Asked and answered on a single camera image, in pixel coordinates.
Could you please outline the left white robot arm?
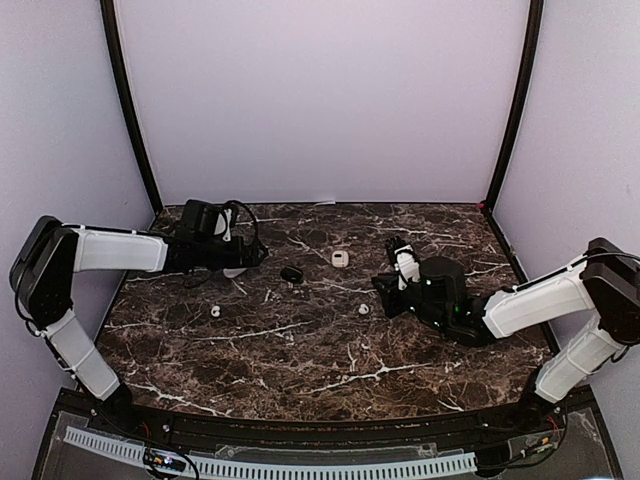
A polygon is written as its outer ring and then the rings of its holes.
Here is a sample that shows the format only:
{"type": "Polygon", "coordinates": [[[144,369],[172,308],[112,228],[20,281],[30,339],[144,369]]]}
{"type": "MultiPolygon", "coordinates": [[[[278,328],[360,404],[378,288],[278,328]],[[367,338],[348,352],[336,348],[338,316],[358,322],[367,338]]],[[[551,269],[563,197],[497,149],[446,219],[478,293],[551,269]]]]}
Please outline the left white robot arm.
{"type": "Polygon", "coordinates": [[[95,399],[103,421],[120,436],[141,427],[131,393],[98,351],[74,311],[74,278],[89,271],[187,274],[196,269],[237,274],[258,267],[268,249],[258,235],[235,233],[248,208],[230,200],[189,200],[169,234],[120,230],[41,217],[10,270],[16,311],[44,339],[62,368],[95,399]]]}

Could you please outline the beige gold-rimmed charging case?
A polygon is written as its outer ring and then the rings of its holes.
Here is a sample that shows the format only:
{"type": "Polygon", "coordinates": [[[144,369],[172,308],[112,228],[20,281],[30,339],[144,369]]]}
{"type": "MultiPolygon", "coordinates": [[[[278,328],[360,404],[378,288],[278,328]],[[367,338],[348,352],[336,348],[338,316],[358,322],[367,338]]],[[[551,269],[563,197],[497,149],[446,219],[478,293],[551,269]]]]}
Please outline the beige gold-rimmed charging case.
{"type": "Polygon", "coordinates": [[[346,268],[349,265],[349,253],[344,250],[336,250],[331,254],[331,263],[335,268],[346,268]]]}

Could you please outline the black round charging case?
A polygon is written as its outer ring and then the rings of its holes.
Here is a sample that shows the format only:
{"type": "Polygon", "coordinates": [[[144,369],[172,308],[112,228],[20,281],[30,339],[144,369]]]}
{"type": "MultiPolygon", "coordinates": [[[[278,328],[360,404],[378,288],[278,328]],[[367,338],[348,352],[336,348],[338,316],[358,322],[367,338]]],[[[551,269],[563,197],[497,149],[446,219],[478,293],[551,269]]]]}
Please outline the black round charging case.
{"type": "Polygon", "coordinates": [[[304,272],[294,266],[285,266],[280,271],[280,276],[283,280],[293,285],[302,284],[304,281],[304,272]]]}

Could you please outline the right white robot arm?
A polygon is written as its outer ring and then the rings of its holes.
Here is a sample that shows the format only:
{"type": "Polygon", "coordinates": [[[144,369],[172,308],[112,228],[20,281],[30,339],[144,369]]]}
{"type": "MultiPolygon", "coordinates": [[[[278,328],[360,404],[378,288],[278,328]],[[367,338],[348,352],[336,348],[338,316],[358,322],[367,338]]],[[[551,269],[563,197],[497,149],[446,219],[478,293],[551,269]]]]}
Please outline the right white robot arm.
{"type": "Polygon", "coordinates": [[[486,346],[570,313],[591,312],[578,334],[530,376],[510,413],[521,434],[534,432],[573,387],[639,343],[639,258],[604,238],[591,240],[583,255],[551,273],[484,297],[468,293],[462,265],[450,258],[420,259],[399,237],[386,251],[391,271],[371,279],[385,315],[410,313],[464,346],[486,346]]]}

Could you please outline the white oval charging case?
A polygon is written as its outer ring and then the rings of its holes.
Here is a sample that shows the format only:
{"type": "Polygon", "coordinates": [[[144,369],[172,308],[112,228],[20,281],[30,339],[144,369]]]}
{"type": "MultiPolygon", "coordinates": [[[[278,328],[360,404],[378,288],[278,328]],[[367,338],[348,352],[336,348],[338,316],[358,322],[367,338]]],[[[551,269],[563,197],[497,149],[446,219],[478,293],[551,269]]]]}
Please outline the white oval charging case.
{"type": "Polygon", "coordinates": [[[224,277],[227,279],[234,279],[243,274],[245,271],[246,268],[229,268],[222,270],[224,277]]]}

